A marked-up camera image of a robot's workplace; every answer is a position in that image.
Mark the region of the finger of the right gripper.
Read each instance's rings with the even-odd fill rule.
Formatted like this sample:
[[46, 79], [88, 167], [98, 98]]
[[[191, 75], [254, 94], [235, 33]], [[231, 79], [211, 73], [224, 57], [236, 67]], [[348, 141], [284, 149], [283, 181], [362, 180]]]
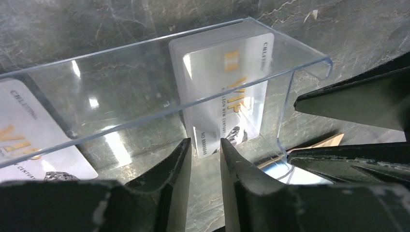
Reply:
[[297, 159], [291, 164], [333, 183], [410, 184], [408, 142], [342, 145], [334, 157]]
[[298, 96], [298, 112], [397, 131], [410, 129], [410, 54]]

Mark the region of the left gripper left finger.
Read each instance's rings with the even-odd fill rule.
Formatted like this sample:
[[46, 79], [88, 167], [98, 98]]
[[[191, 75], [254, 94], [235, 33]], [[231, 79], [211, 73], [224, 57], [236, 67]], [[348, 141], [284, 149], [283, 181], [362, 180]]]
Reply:
[[3, 232], [182, 232], [191, 174], [191, 140], [139, 177], [9, 181], [0, 186]]

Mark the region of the tan leather card holder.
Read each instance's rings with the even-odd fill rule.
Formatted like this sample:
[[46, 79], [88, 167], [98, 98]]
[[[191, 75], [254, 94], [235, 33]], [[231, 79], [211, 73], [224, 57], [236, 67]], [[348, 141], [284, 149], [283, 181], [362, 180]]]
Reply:
[[337, 133], [313, 145], [291, 148], [290, 150], [285, 151], [284, 154], [258, 165], [258, 167], [266, 171], [268, 167], [272, 167], [273, 164], [279, 164], [280, 161], [287, 161], [289, 164], [295, 164], [297, 159], [302, 158], [324, 159], [327, 157], [334, 157], [331, 152], [337, 152], [337, 147], [340, 145], [343, 137], [344, 133]]

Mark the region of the clear acrylic card stand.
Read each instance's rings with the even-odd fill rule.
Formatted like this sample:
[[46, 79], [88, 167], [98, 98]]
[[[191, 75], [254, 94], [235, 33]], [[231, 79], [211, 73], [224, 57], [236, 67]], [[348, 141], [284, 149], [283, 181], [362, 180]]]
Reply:
[[[77, 58], [2, 74], [0, 80], [22, 81], [69, 137], [69, 141], [0, 163], [0, 168], [36, 155], [76, 146], [100, 179], [128, 181], [159, 163], [180, 143], [191, 140], [194, 177], [212, 181], [219, 171], [217, 154], [199, 158], [189, 136], [180, 85], [176, 78], [172, 40], [214, 33], [218, 38], [271, 32], [274, 46], [259, 135], [234, 145], [260, 165], [285, 153], [280, 144], [284, 114], [294, 78], [305, 74], [326, 79], [330, 58], [253, 18], [238, 19], [178, 32]], [[267, 171], [284, 178], [286, 161]]]

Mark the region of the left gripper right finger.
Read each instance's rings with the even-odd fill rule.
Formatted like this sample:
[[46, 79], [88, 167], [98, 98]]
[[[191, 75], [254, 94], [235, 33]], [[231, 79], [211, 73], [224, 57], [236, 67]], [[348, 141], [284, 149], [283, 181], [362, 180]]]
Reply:
[[220, 141], [227, 232], [407, 232], [410, 186], [284, 184]]

